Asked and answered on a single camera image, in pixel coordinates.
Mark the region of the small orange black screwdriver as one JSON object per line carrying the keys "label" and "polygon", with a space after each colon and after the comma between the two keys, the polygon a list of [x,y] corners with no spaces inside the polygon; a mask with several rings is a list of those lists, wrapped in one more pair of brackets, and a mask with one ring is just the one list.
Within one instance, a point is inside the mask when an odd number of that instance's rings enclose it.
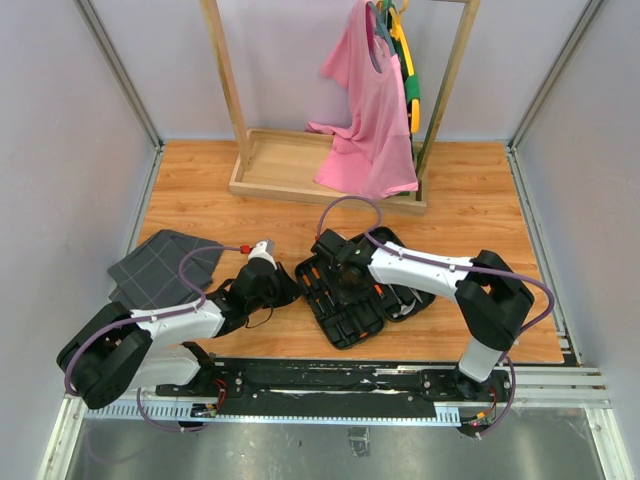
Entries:
{"label": "small orange black screwdriver", "polygon": [[314,278],[316,279],[316,281],[317,281],[317,283],[319,285],[319,288],[323,291],[325,297],[329,301],[329,304],[332,307],[334,307],[335,303],[334,303],[334,301],[332,299],[331,292],[330,292],[328,284],[324,281],[324,279],[321,277],[319,271],[315,267],[311,268],[311,272],[312,272]]}

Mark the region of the silver orange utility knife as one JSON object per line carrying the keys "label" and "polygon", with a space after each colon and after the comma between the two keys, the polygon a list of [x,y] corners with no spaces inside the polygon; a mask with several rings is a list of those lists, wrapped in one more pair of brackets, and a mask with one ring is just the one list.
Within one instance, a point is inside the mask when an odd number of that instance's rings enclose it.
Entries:
{"label": "silver orange utility knife", "polygon": [[374,284],[374,289],[375,289],[376,293],[378,294],[378,296],[381,299],[385,299],[386,298],[386,294],[385,294],[384,290],[382,289],[382,287],[380,285]]}

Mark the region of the black plastic tool case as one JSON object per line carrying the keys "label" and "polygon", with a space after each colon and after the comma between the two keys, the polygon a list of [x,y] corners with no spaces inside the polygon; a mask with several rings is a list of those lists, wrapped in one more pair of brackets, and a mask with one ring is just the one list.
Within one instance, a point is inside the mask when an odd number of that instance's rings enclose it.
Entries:
{"label": "black plastic tool case", "polygon": [[[363,237],[366,238],[365,235],[360,234],[347,240],[358,240]],[[372,243],[372,241],[368,241],[373,245],[374,253],[377,250],[377,247]],[[319,288],[319,285],[311,272],[312,267],[315,267],[319,271],[321,277],[328,284],[332,299],[335,303],[334,307],[329,304],[329,301],[325,297],[323,291]],[[323,261],[313,252],[310,258],[296,266],[294,273],[296,282],[301,288],[301,295],[304,299],[302,275],[306,274],[311,280],[313,287],[316,289],[316,295],[320,306],[316,307],[314,305],[310,305],[306,299],[305,301],[311,308],[317,324],[329,343],[339,350],[351,348],[364,342],[366,339],[377,335],[389,322],[399,323],[393,321],[392,314],[398,312],[400,301],[409,303],[413,294],[420,295],[420,305],[404,320],[425,310],[435,300],[435,295],[432,293],[398,284],[385,283],[373,278],[373,287],[367,292],[364,299],[355,303],[341,304],[337,298],[335,290],[330,286],[330,280],[327,277],[327,262]],[[381,299],[378,296],[374,289],[374,284],[378,284],[382,287],[386,294],[385,299]],[[366,339],[359,339],[359,334],[365,331],[369,333],[369,336]]]}

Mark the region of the claw hammer black grip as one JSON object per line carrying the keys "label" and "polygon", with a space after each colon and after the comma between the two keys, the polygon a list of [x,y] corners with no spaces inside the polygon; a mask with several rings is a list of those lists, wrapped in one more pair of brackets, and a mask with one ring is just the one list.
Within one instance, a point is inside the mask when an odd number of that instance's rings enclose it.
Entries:
{"label": "claw hammer black grip", "polygon": [[401,322],[405,318],[409,317],[420,305],[420,301],[421,301],[420,295],[416,295],[416,294],[413,294],[413,297],[409,303],[400,301],[398,312],[392,314],[393,321]]}

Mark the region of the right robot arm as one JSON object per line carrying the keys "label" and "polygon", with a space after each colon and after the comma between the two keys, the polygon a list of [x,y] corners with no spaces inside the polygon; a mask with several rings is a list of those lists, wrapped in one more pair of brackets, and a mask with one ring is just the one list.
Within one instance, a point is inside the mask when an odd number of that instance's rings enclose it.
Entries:
{"label": "right robot arm", "polygon": [[328,263],[342,292],[374,285],[406,287],[457,305],[470,333],[453,375],[455,392],[474,400],[486,392],[500,358],[513,346],[534,296],[503,259],[489,250],[446,257],[406,248],[386,227],[347,240],[325,230],[311,252]]}

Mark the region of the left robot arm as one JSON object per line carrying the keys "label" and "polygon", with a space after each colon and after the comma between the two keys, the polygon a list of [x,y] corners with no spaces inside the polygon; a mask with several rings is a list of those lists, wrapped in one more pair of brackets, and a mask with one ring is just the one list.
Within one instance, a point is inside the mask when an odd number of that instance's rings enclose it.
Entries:
{"label": "left robot arm", "polygon": [[275,260],[271,240],[237,250],[246,263],[210,294],[186,275],[187,263],[202,252],[195,249],[178,266],[179,279],[196,296],[193,301],[151,310],[129,310],[119,302],[103,307],[58,354],[66,392],[93,410],[129,391],[158,385],[182,386],[195,396],[207,393],[214,371],[197,340],[229,335],[247,327],[257,311],[288,306],[301,295]]}

